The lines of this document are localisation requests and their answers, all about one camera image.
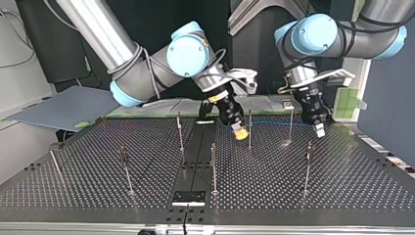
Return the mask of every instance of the black panel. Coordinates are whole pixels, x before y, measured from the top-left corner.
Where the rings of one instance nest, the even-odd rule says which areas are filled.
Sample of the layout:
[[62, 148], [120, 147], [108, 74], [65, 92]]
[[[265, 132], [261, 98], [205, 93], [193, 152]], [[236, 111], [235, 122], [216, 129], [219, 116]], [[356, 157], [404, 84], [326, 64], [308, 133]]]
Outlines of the black panel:
[[233, 37], [233, 67], [258, 71], [257, 94], [275, 94], [283, 83], [283, 65], [275, 46], [274, 31], [294, 21], [286, 10], [263, 10]]
[[[56, 2], [50, 2], [68, 21]], [[42, 0], [17, 0], [16, 3], [48, 82], [88, 75], [79, 34], [59, 22]]]
[[415, 165], [415, 21], [407, 29], [399, 54], [373, 61], [363, 97], [368, 107], [360, 113], [358, 127], [407, 164]]

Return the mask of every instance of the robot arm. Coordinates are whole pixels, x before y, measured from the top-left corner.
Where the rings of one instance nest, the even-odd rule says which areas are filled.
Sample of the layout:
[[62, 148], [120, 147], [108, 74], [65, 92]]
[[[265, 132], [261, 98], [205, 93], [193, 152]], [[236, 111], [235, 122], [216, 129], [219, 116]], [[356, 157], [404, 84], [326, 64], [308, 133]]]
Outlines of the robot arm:
[[329, 113], [317, 81], [327, 76], [318, 74], [312, 58], [380, 60], [394, 56], [403, 47], [407, 34], [404, 19], [414, 2], [367, 0], [355, 23], [337, 23], [327, 15], [316, 14], [275, 31], [286, 77], [302, 106], [301, 118], [315, 126], [319, 137], [324, 136]]
[[111, 91], [121, 105], [138, 106], [185, 77], [194, 78], [236, 138], [248, 136], [244, 112], [233, 98], [232, 76], [224, 72], [196, 22], [173, 32], [172, 42], [150, 57], [131, 40], [104, 0], [57, 2], [113, 75]]

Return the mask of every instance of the metal bracket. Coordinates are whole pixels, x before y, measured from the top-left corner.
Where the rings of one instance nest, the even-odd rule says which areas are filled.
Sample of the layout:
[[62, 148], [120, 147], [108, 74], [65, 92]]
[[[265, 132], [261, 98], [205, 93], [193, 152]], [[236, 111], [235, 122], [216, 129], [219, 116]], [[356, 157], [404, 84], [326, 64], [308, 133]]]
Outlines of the metal bracket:
[[329, 78], [329, 80], [327, 81], [328, 86], [334, 86], [334, 85], [350, 86], [351, 81], [355, 77], [356, 77], [355, 74], [345, 69], [326, 70], [326, 71], [319, 73], [318, 75], [316, 75], [315, 77], [311, 79], [306, 79], [300, 83], [291, 85], [291, 88], [299, 88], [299, 87], [305, 86], [309, 83], [312, 83], [312, 82], [315, 82], [315, 81], [318, 81], [324, 78]]
[[228, 20], [229, 33], [235, 36], [248, 22], [268, 7], [282, 7], [296, 19], [305, 16], [307, 7], [309, 12], [314, 12], [311, 5], [307, 4], [304, 8], [299, 0], [243, 0]]
[[205, 191], [177, 191], [173, 196], [174, 207], [204, 207]]

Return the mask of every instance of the gray sheet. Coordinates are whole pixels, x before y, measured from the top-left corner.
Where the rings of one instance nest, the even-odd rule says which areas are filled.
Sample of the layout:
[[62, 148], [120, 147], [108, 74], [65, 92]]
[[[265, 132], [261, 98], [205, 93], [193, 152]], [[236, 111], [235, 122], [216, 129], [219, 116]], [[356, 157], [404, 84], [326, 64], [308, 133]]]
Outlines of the gray sheet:
[[91, 122], [118, 107], [110, 91], [73, 86], [55, 97], [23, 110], [9, 119], [57, 129], [79, 131], [81, 122]]

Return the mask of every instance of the yellow object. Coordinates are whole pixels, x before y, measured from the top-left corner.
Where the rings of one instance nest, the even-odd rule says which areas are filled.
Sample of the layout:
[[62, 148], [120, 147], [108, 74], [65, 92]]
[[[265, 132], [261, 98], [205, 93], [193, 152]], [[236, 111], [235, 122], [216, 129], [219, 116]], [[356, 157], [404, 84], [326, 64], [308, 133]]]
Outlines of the yellow object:
[[248, 137], [249, 133], [245, 128], [234, 130], [235, 138], [237, 140], [244, 140]]
[[217, 97], [217, 96], [212, 96], [212, 97], [209, 97], [209, 98], [208, 98], [208, 100], [209, 100], [211, 103], [214, 103], [214, 102], [217, 102], [219, 99], [218, 99], [218, 97]]

